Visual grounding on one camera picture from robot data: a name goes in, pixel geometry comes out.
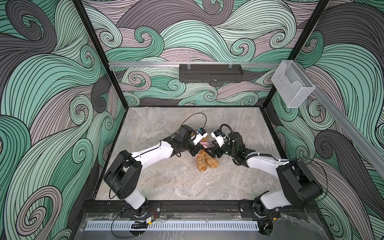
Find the clear acrylic wall box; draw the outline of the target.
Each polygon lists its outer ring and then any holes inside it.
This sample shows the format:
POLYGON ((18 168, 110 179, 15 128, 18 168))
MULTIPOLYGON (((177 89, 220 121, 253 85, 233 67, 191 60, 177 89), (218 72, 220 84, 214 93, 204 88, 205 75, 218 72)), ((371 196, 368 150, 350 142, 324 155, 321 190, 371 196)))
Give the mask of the clear acrylic wall box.
POLYGON ((299 108, 315 90, 315 86, 305 69, 293 60, 282 61, 271 80, 289 109, 299 108))

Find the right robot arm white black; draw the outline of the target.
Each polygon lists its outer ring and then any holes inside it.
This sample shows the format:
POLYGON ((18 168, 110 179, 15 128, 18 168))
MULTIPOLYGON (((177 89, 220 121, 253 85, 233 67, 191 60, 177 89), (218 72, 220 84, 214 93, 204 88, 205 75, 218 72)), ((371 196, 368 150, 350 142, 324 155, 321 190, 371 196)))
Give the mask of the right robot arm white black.
POLYGON ((216 130, 211 136, 215 139, 212 157, 228 155, 236 166, 258 169, 280 181, 280 189, 267 191, 255 198, 254 208, 258 214, 280 207, 304 208, 323 194, 323 187, 303 161, 280 160, 248 149, 238 132, 226 136, 216 130))

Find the black perforated wall tray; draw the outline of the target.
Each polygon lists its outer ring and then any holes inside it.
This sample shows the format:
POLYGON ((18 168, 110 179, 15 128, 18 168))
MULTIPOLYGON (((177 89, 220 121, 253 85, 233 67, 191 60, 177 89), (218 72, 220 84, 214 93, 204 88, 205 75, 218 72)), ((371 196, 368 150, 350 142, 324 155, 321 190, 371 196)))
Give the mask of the black perforated wall tray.
POLYGON ((182 83, 240 83, 244 71, 241 65, 187 65, 179 66, 179 80, 182 83))

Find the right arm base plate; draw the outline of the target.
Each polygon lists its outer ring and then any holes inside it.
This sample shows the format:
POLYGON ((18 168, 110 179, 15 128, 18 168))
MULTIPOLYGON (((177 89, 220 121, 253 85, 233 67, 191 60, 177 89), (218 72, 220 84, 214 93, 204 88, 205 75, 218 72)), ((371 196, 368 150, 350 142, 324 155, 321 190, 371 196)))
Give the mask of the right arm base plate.
POLYGON ((242 200, 239 202, 239 208, 243 218, 273 220, 281 217, 279 211, 267 209, 259 199, 242 200))

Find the brown teddy bear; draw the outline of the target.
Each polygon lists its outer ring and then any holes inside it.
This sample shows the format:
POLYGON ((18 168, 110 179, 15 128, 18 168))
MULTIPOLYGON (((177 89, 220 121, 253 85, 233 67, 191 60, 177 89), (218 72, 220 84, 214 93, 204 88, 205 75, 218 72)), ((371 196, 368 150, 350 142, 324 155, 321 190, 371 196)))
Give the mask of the brown teddy bear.
MULTIPOLYGON (((209 142, 210 136, 205 137, 201 142, 209 142)), ((206 171, 208 168, 216 169, 219 166, 219 161, 211 157, 205 149, 201 150, 196 155, 196 166, 200 172, 206 171)))

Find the back aluminium rail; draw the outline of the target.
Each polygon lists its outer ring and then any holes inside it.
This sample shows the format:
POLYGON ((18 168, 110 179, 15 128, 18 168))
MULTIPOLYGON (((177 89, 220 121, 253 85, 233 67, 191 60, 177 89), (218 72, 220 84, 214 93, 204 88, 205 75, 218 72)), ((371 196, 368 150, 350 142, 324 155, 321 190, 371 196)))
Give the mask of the back aluminium rail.
POLYGON ((232 67, 233 65, 241 65, 244 68, 277 68, 280 62, 108 62, 110 68, 177 68, 180 65, 225 65, 232 67))

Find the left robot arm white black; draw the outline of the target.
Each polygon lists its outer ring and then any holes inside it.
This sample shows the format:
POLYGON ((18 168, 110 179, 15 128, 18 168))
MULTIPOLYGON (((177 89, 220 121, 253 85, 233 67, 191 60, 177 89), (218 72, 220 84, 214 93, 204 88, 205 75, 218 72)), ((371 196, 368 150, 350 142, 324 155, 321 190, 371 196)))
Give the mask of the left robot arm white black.
POLYGON ((204 128, 195 131, 187 125, 181 125, 176 133, 160 140, 153 147, 134 153, 121 151, 106 171, 104 181, 120 200, 140 211, 147 202, 147 198, 137 189, 141 172, 181 152, 187 151, 193 157, 196 156, 204 149, 200 141, 207 136, 204 128))

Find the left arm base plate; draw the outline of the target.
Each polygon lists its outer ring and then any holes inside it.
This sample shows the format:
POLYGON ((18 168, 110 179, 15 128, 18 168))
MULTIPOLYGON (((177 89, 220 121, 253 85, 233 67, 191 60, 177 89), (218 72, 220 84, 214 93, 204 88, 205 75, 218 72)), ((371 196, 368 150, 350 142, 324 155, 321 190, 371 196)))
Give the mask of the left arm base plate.
POLYGON ((125 204, 121 212, 122 218, 143 219, 153 216, 157 218, 160 215, 161 202, 154 200, 145 200, 143 205, 137 210, 133 209, 129 204, 125 204))

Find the pink teddy hoodie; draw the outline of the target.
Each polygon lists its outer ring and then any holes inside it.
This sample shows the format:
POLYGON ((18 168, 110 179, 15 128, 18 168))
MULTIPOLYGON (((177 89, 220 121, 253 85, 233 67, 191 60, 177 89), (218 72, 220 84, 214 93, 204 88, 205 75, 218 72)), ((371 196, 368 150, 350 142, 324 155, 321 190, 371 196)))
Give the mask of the pink teddy hoodie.
POLYGON ((209 142, 200 142, 200 144, 204 147, 204 149, 212 149, 214 145, 209 142))

